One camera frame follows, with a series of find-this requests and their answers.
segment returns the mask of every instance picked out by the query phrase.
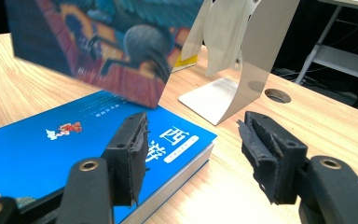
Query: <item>table surface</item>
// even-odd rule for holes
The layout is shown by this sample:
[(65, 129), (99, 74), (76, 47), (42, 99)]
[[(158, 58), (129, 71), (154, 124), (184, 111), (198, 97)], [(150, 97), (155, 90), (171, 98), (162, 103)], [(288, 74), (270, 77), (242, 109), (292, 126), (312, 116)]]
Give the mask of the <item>table surface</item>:
[[(281, 104), (264, 93), (253, 103), (213, 126), (178, 97), (220, 77), (238, 81), (231, 70), (206, 77), (207, 54), (198, 64), (175, 72), (160, 105), (208, 129), (218, 137), (209, 162), (188, 180), (146, 223), (299, 223), (298, 203), (269, 204), (253, 179), (253, 168), (241, 154), (237, 120), (245, 111), (275, 119), (309, 147), (308, 157), (326, 155), (345, 161), (358, 174), (358, 110), (295, 83), (270, 75), (266, 89), (286, 92), (291, 102)], [(9, 35), (0, 35), (0, 127), (98, 91), (13, 57)]]

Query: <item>standing book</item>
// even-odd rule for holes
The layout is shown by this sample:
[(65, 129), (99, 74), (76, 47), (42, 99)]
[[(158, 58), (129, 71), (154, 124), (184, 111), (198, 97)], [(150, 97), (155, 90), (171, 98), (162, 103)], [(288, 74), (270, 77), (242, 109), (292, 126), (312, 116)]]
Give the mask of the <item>standing book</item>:
[(6, 0), (6, 6), (15, 56), (155, 108), (202, 2)]
[(149, 149), (139, 206), (115, 206), (117, 223), (151, 216), (209, 160), (216, 135), (158, 106), (148, 109), (108, 91), (0, 128), (0, 196), (19, 206), (64, 187), (78, 161), (100, 157), (122, 121), (146, 111)]

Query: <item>illustrated book cover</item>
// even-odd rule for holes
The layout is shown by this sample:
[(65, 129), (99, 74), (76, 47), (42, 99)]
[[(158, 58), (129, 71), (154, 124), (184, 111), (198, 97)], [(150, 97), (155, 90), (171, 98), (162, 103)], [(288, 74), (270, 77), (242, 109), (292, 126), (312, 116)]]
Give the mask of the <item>illustrated book cover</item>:
[(143, 111), (150, 133), (139, 206), (115, 206), (114, 216), (117, 223), (145, 221), (209, 159), (216, 135), (108, 91), (0, 128), (0, 197), (22, 207), (63, 188), (76, 162), (100, 157), (123, 120)]
[(14, 55), (155, 108), (202, 0), (7, 0)]

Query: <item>blue book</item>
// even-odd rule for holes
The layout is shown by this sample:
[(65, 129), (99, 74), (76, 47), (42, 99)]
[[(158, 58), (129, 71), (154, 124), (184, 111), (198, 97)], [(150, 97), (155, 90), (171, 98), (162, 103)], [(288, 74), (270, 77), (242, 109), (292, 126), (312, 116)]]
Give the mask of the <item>blue book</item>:
[(65, 186), (71, 167), (100, 157), (122, 121), (146, 111), (150, 131), (139, 206), (115, 206), (117, 223), (153, 214), (209, 159), (216, 135), (158, 106), (148, 109), (108, 91), (0, 128), (0, 196), (19, 206)]

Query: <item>floor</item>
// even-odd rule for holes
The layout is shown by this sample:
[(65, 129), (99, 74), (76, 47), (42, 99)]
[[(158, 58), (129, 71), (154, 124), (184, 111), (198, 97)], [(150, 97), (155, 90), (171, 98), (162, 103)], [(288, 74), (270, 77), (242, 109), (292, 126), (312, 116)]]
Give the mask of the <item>floor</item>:
[[(314, 67), (310, 71), (317, 72), (306, 74), (302, 83), (300, 83), (301, 86), (340, 101), (345, 105), (352, 106), (357, 100), (358, 78), (323, 67)], [(271, 73), (291, 81), (295, 81), (298, 75), (294, 71), (281, 68), (274, 68)]]

